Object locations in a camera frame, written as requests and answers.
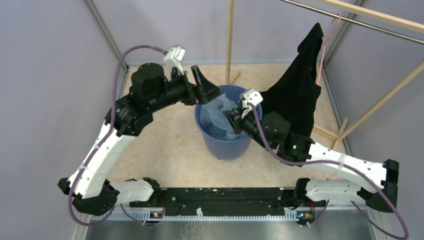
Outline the light blue trash bag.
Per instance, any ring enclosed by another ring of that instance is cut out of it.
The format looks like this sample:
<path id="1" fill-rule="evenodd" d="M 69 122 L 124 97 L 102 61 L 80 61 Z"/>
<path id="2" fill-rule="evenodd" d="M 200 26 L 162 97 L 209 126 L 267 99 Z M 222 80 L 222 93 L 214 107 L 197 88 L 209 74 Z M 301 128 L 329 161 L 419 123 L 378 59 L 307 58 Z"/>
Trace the light blue trash bag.
<path id="1" fill-rule="evenodd" d="M 235 134 L 232 125 L 224 115 L 224 111 L 230 111 L 237 107 L 238 105 L 224 93 L 201 106 L 199 123 L 207 134 L 218 140 L 236 141 L 247 138 L 248 135 L 244 131 Z"/>

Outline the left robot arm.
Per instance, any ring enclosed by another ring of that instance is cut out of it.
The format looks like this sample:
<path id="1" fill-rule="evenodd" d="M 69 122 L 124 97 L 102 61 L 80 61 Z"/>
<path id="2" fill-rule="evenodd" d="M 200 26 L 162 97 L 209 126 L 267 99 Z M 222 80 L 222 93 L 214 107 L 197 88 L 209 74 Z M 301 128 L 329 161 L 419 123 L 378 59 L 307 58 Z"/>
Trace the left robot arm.
<path id="1" fill-rule="evenodd" d="M 80 213 L 101 216 L 117 205 L 140 203 L 157 207 L 160 186 L 150 177 L 113 182 L 107 179 L 125 148 L 153 122 L 159 110 L 183 103 L 204 105 L 223 94 L 196 65 L 191 67 L 195 83 L 185 71 L 173 67 L 170 78 L 157 63 L 142 64 L 131 76 L 129 93 L 119 98 L 104 118 L 98 140 L 80 168 L 58 182 L 63 193 L 70 195 L 70 207 Z"/>

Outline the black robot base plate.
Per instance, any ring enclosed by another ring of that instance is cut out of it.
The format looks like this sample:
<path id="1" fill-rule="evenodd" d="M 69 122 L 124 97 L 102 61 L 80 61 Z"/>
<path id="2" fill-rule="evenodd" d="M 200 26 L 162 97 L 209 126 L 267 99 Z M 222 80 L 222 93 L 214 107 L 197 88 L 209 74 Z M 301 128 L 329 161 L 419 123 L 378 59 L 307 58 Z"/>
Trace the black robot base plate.
<path id="1" fill-rule="evenodd" d="M 194 216 L 200 209 L 207 217 L 283 216 L 286 209 L 324 207 L 283 187 L 169 187 L 154 191 L 147 201 L 132 201 L 131 208 L 158 208 L 165 216 Z"/>

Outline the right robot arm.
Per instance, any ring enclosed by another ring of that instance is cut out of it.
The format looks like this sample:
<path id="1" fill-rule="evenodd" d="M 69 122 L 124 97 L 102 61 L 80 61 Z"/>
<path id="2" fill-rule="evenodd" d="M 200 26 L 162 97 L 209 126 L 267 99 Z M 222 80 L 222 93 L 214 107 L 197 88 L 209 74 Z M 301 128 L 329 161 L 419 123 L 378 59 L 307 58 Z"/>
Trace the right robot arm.
<path id="1" fill-rule="evenodd" d="M 399 163 L 372 162 L 323 146 L 291 131 L 291 123 L 276 112 L 257 120 L 254 111 L 242 116 L 238 107 L 224 111 L 235 133 L 245 132 L 277 160 L 289 166 L 316 169 L 339 180 L 300 178 L 293 200 L 299 206 L 311 201 L 343 200 L 365 203 L 373 210 L 393 213 L 398 200 Z"/>

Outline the blue plastic trash bin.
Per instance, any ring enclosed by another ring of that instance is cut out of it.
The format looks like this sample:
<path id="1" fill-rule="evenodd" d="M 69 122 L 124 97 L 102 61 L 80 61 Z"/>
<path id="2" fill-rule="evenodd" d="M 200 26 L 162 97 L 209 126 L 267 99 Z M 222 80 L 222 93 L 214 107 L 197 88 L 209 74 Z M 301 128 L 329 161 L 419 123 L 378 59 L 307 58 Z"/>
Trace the blue plastic trash bin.
<path id="1" fill-rule="evenodd" d="M 231 84 L 222 84 L 219 85 L 219 87 L 232 101 L 239 100 L 240 94 L 246 90 L 244 87 Z M 207 132 L 205 132 L 203 125 L 200 123 L 202 107 L 203 105 L 195 106 L 194 120 L 208 151 L 218 160 L 235 160 L 242 156 L 248 149 L 252 139 L 249 136 L 245 136 L 235 140 L 226 141 L 210 136 Z"/>

